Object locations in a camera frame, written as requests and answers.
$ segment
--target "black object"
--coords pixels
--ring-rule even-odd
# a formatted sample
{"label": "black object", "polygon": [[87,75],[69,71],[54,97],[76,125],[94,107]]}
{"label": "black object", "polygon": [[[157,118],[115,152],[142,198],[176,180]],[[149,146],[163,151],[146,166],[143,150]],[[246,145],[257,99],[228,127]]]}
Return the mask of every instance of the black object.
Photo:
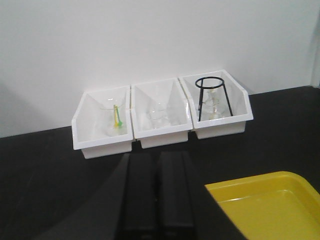
{"label": "black object", "polygon": [[154,180],[150,155],[131,154],[118,239],[156,239],[158,229]]}
{"label": "black object", "polygon": [[163,237],[175,240],[195,240],[192,207],[180,152],[161,153],[158,176],[158,212]]}
{"label": "black object", "polygon": [[190,156],[182,152],[193,218],[199,240],[245,240],[246,238],[210,195],[195,171]]}
{"label": "black object", "polygon": [[87,203],[36,240],[245,239],[204,187],[187,152],[161,154],[158,182],[154,165],[148,154],[125,154]]}
{"label": "black object", "polygon": [[[217,86],[204,86],[204,80],[205,79],[218,79],[218,80],[221,81],[221,83],[219,85],[217,85]],[[232,113],[232,110],[231,110],[231,106],[230,106],[230,102],[229,102],[229,97],[228,97],[228,94],[227,94],[225,81],[221,77],[218,77],[218,76],[205,76],[205,77],[199,78],[197,81],[195,81],[195,85],[198,88],[200,88],[199,105],[198,105],[199,122],[201,121],[202,104],[203,104],[203,100],[204,100],[204,89],[217,89],[217,88],[220,88],[221,86],[223,86],[223,90],[224,90],[226,102],[228,103],[230,115],[233,116],[233,113]]]}

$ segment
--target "white plastic bin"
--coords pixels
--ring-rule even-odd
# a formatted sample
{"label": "white plastic bin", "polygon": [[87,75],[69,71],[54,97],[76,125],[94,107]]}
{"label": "white plastic bin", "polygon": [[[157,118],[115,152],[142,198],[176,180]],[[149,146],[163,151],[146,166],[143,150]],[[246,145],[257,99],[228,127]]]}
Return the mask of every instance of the white plastic bin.
{"label": "white plastic bin", "polygon": [[[217,89],[220,91],[221,104],[226,109],[224,116],[210,119],[208,117],[209,113],[206,115],[206,112],[202,110],[201,121],[199,121],[200,88],[195,85],[195,82],[203,77],[219,77],[224,80],[233,116],[230,115],[223,87],[221,86]],[[226,70],[184,76],[180,77],[179,80],[190,103],[193,130],[199,139],[243,133],[246,121],[254,119],[247,91]],[[203,101],[206,98],[209,99],[208,96],[203,96]]]}
{"label": "white plastic bin", "polygon": [[131,86],[134,137],[142,148],[188,141],[189,104],[177,78]]}
{"label": "white plastic bin", "polygon": [[73,148],[81,149],[86,159],[130,152],[130,86],[85,92],[71,127]]}

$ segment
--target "yellow tray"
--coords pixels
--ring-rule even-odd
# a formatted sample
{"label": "yellow tray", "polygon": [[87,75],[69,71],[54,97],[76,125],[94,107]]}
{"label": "yellow tray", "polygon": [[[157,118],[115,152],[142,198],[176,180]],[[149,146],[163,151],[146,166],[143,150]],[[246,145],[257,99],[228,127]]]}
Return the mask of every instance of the yellow tray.
{"label": "yellow tray", "polygon": [[279,171],[206,185],[249,240],[320,240],[320,195]]}

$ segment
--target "bin front lip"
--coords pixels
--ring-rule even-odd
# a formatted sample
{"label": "bin front lip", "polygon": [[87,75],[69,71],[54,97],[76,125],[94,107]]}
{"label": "bin front lip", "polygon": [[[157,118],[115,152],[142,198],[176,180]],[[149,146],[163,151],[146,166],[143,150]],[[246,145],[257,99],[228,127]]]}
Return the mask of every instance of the bin front lip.
{"label": "bin front lip", "polygon": [[156,128],[144,131],[134,131],[134,137],[136,139],[143,139],[155,136],[161,136],[166,134],[175,134],[180,132],[185,132],[193,129],[193,125],[191,122],[175,125],[175,126],[168,126],[163,128]]}
{"label": "bin front lip", "polygon": [[127,141],[133,141],[134,135],[131,127],[131,122],[127,126],[127,134],[118,135],[118,136],[112,136],[112,137],[105,137],[95,140],[88,140],[88,141],[78,141],[78,134],[76,130],[76,119],[73,118],[71,121],[71,130],[72,130],[72,139],[73,139],[73,149],[79,150],[79,149],[86,149],[86,148],[92,148],[92,147],[98,147],[108,144],[116,144],[120,142],[127,142]]}
{"label": "bin front lip", "polygon": [[86,149],[86,148],[94,148],[98,146],[103,145],[109,145],[109,144],[117,144],[117,143],[123,143],[123,142],[129,142],[133,141],[133,135],[132,133],[120,135],[120,136],[113,136],[109,138],[102,138],[97,140],[91,140],[91,141],[81,141],[81,142],[75,142],[73,141],[73,149],[79,150],[79,149]]}
{"label": "bin front lip", "polygon": [[242,114],[237,116],[227,116],[220,119],[213,119],[213,120],[205,120],[205,121],[198,121],[194,122],[194,129],[202,129],[202,128],[208,128],[208,127],[215,127],[215,126],[221,126],[226,124],[234,124],[234,123],[240,123],[245,121],[253,120],[254,117],[252,114]]}

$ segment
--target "white wall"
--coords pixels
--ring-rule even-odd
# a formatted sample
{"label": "white wall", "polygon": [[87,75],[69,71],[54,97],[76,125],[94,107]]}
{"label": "white wall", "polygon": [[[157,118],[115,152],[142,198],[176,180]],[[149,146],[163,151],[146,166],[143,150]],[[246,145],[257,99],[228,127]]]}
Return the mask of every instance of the white wall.
{"label": "white wall", "polygon": [[226,69],[311,83],[320,0],[0,0],[0,136],[69,126],[81,94]]}

